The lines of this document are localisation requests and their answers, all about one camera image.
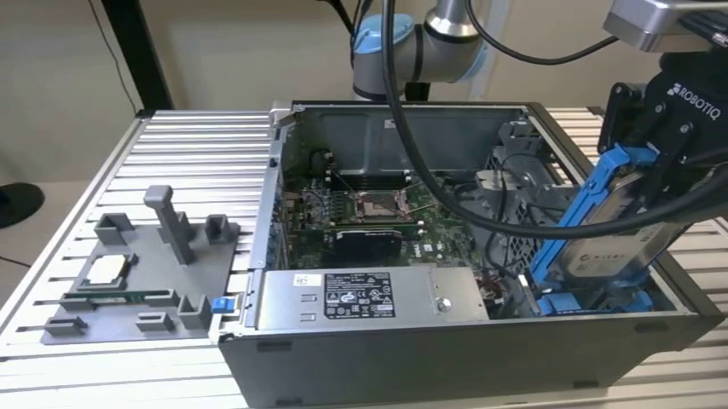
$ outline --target aluminum extrusion table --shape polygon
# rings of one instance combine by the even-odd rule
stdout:
[[[598,159],[602,117],[586,108],[550,112],[586,155]],[[268,112],[170,111],[140,119],[81,197],[46,250],[0,310],[0,407],[246,407],[217,346],[209,339],[42,345],[55,314],[97,244],[103,213],[156,222],[142,203],[152,184],[176,189],[192,222],[226,213],[242,225],[229,293],[248,283],[266,153]],[[728,223],[697,224],[671,247],[711,299],[728,313]],[[610,389],[500,396],[391,408],[728,407],[728,323],[682,352],[654,355]]]

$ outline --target barcode label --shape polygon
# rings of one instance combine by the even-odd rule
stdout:
[[[321,274],[294,274],[296,287],[321,287]]]

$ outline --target open computer chassis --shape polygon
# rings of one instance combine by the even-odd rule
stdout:
[[[407,113],[463,206],[559,222],[594,166],[539,104]],[[387,105],[298,101],[272,115],[249,291],[220,339],[252,406],[600,388],[723,320],[667,254],[643,286],[648,311],[544,314],[530,275],[542,242],[494,236],[435,201]]]

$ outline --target beige wall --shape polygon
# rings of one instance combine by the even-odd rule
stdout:
[[[494,0],[495,13],[510,8],[502,40],[528,55],[572,54],[610,35],[602,23],[611,4],[612,0]],[[539,101],[552,107],[604,107],[614,83],[646,82],[658,74],[658,57],[623,43],[562,66],[534,66],[498,53],[487,92],[475,96]]]
[[[399,3],[416,20],[433,6],[433,0]],[[575,50],[604,36],[607,3],[514,1],[506,41],[540,55]],[[266,109],[276,99],[351,98],[348,34],[324,2],[142,0],[142,6],[180,108]],[[548,30],[544,16],[558,19],[556,30]],[[600,67],[604,59],[616,59],[620,69]],[[626,46],[560,68],[530,67],[500,56],[494,80],[475,95],[552,106],[598,104],[615,80],[652,69]],[[436,84],[433,98],[465,100],[471,91],[469,84]],[[0,103],[0,182],[89,179],[133,114],[86,0],[0,2]]]

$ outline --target motherboard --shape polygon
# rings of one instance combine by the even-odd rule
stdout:
[[[440,267],[483,269],[483,255],[464,222],[451,215],[417,178],[396,188],[357,190],[363,183],[312,179],[288,192],[292,268]]]

